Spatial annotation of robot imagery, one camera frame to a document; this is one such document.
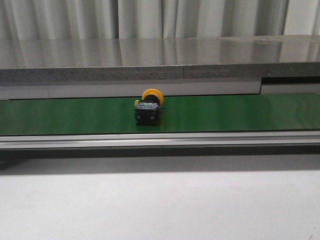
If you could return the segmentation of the yellow mushroom push button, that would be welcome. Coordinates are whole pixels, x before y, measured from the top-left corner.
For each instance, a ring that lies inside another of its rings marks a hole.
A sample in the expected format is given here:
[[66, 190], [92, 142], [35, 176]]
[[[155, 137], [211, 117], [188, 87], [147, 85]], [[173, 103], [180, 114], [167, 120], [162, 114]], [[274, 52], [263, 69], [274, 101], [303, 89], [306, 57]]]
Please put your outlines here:
[[164, 103], [162, 92], [149, 88], [142, 94], [142, 99], [134, 103], [135, 121], [139, 126], [156, 126], [160, 115], [160, 108]]

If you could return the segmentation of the green conveyor belt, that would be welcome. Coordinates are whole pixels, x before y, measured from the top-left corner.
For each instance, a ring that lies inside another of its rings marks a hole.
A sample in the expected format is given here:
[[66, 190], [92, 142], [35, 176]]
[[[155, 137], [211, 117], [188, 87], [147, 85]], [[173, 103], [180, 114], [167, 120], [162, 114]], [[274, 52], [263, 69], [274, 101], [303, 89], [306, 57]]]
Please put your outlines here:
[[317, 93], [167, 96], [156, 126], [135, 120], [135, 98], [3, 100], [0, 134], [317, 130]]

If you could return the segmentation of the grey stone-edged back table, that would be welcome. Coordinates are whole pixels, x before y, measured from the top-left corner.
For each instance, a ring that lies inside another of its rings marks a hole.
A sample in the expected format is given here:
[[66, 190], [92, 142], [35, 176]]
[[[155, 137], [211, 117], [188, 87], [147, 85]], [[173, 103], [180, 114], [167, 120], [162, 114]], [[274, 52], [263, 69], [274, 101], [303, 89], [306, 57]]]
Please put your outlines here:
[[0, 42], [3, 86], [319, 74], [317, 35]]

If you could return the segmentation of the white pleated curtain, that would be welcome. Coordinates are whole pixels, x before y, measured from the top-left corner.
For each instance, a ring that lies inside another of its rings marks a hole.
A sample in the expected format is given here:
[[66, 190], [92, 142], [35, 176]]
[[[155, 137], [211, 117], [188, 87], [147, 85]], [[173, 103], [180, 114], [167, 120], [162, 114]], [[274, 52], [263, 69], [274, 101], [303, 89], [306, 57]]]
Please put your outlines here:
[[3, 40], [318, 35], [317, 0], [3, 0]]

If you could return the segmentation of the grey rear conveyor rail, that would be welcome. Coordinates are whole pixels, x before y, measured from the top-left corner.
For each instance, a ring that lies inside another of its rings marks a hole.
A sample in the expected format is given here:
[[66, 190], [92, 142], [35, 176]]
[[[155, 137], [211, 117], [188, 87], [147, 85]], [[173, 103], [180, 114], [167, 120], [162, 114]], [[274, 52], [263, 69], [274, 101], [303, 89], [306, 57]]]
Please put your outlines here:
[[1, 100], [141, 97], [147, 89], [164, 96], [318, 93], [320, 78], [230, 77], [165, 80], [107, 80], [67, 83], [2, 83]]

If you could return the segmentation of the aluminium front conveyor rail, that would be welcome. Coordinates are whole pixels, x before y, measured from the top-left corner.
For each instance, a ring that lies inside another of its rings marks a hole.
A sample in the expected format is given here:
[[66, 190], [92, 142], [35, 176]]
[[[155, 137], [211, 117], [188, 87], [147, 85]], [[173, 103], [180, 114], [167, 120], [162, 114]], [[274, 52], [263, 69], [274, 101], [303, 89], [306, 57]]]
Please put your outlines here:
[[237, 146], [318, 144], [318, 130], [172, 132], [92, 135], [2, 136], [0, 148], [66, 149], [94, 147]]

